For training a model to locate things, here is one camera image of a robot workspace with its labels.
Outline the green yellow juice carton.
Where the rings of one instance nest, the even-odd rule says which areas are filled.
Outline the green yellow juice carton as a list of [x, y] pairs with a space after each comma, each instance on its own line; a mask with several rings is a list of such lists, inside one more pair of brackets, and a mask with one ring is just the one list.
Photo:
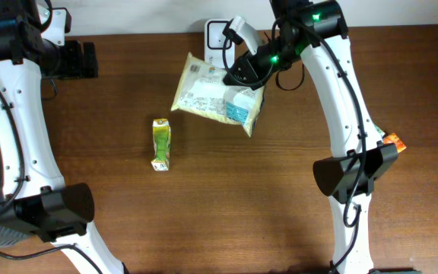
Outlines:
[[151, 161], [156, 171], [170, 169], [171, 128], [167, 119], [155, 119], [152, 125], [154, 158]]

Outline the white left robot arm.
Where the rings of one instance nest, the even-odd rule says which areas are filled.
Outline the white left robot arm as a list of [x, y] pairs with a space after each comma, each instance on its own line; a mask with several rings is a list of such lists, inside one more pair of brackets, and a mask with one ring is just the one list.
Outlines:
[[66, 40], [70, 30], [65, 8], [0, 2], [0, 256], [35, 235], [81, 273], [124, 273], [94, 223], [90, 187], [66, 185], [49, 142], [42, 80], [98, 75], [94, 45]]

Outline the orange tissue pack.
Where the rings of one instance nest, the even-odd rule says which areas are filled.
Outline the orange tissue pack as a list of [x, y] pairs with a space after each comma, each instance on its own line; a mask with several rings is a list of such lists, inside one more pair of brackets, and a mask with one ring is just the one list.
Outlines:
[[398, 153], [401, 153], [407, 148], [404, 142], [395, 133], [385, 135], [382, 140], [385, 145], [395, 145]]

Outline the teal tissue pack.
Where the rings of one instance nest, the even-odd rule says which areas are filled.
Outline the teal tissue pack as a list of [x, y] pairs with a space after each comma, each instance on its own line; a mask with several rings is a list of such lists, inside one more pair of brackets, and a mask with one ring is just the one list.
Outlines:
[[386, 133], [381, 128], [379, 128], [377, 125], [375, 125], [374, 127], [375, 127], [376, 131], [380, 134], [381, 138], [383, 139], [386, 136]]

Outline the yellow snack bag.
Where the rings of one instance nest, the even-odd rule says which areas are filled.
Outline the yellow snack bag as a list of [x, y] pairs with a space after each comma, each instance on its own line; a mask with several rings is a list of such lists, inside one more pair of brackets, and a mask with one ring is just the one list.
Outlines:
[[251, 136], [262, 110], [265, 89], [227, 86], [223, 83], [226, 75], [223, 68], [189, 53], [170, 109], [242, 126]]

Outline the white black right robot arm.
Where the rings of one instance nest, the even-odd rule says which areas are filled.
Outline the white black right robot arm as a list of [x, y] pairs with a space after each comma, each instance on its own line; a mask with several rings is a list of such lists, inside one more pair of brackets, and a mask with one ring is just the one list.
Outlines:
[[374, 183], [397, 160], [371, 120], [351, 58], [348, 26], [337, 1], [272, 1], [271, 39], [262, 42], [240, 16], [227, 22], [225, 41], [247, 51], [226, 65], [226, 85], [262, 88], [273, 74], [301, 62], [318, 94], [331, 157], [315, 161], [313, 175], [332, 211], [332, 273], [375, 273], [369, 247]]

